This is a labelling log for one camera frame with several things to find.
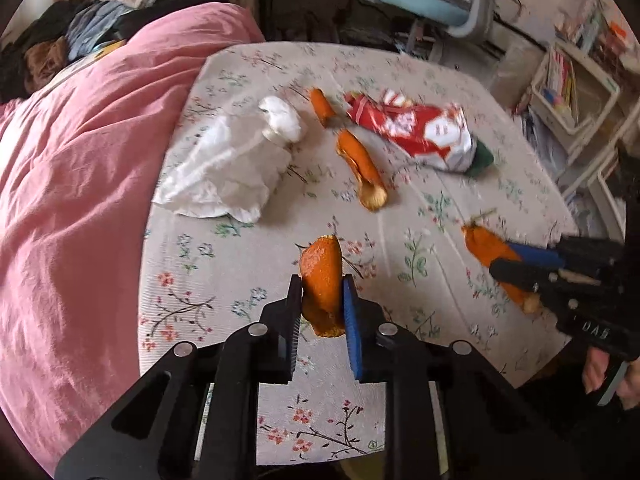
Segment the red snack wrapper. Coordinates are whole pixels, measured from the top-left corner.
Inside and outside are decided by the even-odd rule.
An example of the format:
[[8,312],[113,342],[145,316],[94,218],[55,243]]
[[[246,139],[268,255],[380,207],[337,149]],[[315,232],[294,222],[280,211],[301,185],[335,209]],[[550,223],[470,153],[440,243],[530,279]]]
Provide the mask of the red snack wrapper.
[[349,117],[359,126],[391,140],[407,155],[439,170],[463,173],[471,166],[477,143],[457,104],[415,104],[391,90],[380,102],[364,94],[346,94]]

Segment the bed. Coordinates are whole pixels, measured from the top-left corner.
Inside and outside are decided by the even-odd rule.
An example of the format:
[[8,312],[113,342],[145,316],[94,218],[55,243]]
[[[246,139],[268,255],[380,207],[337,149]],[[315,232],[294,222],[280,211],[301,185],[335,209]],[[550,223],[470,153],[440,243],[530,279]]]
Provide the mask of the bed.
[[193,7],[0,108],[0,407],[50,474],[139,376],[143,233],[190,87],[261,40],[241,7]]

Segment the black handle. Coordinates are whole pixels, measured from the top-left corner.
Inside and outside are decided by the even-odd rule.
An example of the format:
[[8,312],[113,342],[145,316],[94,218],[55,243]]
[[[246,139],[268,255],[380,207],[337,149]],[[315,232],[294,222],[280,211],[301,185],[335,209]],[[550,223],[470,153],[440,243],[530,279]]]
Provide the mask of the black handle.
[[254,348],[266,336],[266,332],[252,335],[254,325],[229,336],[220,355],[198,478],[254,477],[258,381],[252,375],[251,362]]
[[393,378],[386,385],[385,480],[437,479],[438,443],[425,373],[429,356],[412,333],[396,327],[393,335],[377,337],[394,355]]
[[588,395],[590,401],[598,406],[606,406],[616,393],[618,386],[625,378],[629,363],[619,357],[609,356],[609,365],[604,375],[602,386]]

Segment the table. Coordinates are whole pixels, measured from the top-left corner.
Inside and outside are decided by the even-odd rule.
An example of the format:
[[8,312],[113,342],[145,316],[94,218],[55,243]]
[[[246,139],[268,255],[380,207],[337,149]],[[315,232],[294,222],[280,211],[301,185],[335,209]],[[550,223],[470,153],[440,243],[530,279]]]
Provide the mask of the table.
[[[306,91],[321,88],[336,109],[343,92],[383,89],[416,100],[463,105],[470,129],[492,150],[495,167],[478,180],[421,167],[357,126],[388,186],[388,205],[364,209],[355,182],[335,154],[338,128],[324,130]],[[207,121],[253,112],[263,97],[288,100],[308,126],[293,161],[256,224],[177,216],[153,205],[140,279],[141,372],[177,341],[205,346],[256,321],[284,298],[300,251],[335,234],[344,272],[361,297],[423,340],[476,346],[514,385],[566,343],[548,312],[524,316],[466,250],[460,225],[482,211],[496,232],[545,244],[575,225],[553,182],[518,127],[469,76],[386,52],[327,44],[265,43],[209,58],[185,104],[163,171],[180,163]],[[287,386],[263,385],[258,407],[258,464],[347,458],[384,444],[382,384],[356,384],[345,338],[318,338],[301,325],[296,371]]]

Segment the pink flower print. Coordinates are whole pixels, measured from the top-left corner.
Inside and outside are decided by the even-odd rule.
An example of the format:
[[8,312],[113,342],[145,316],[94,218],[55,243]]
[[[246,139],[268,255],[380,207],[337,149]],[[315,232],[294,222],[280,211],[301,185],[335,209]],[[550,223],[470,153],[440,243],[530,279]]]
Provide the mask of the pink flower print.
[[269,430],[267,434],[267,440],[273,440],[276,445],[282,444],[283,441],[289,436],[289,431],[287,430],[279,430],[278,428],[273,428]]
[[362,254],[361,242],[347,242],[347,251],[351,254]]
[[312,415],[313,412],[308,412],[306,410],[303,410],[302,408],[296,408],[292,420],[295,422],[300,422],[302,424],[309,424],[311,422]]
[[301,370],[305,373],[305,375],[309,375],[309,370],[314,370],[316,366],[314,362],[311,360],[311,357],[299,357],[297,358],[298,363],[301,365]]
[[299,438],[293,444],[291,448],[292,451],[300,451],[302,453],[306,453],[311,449],[312,443],[304,440],[303,438]]
[[142,348],[147,352],[151,352],[156,346],[156,343],[151,341],[148,337],[142,342]]
[[160,331],[160,335],[169,343],[178,337],[173,325],[165,325],[164,330]]
[[170,272],[161,272],[158,274],[158,281],[162,286],[169,286],[174,284],[174,277]]

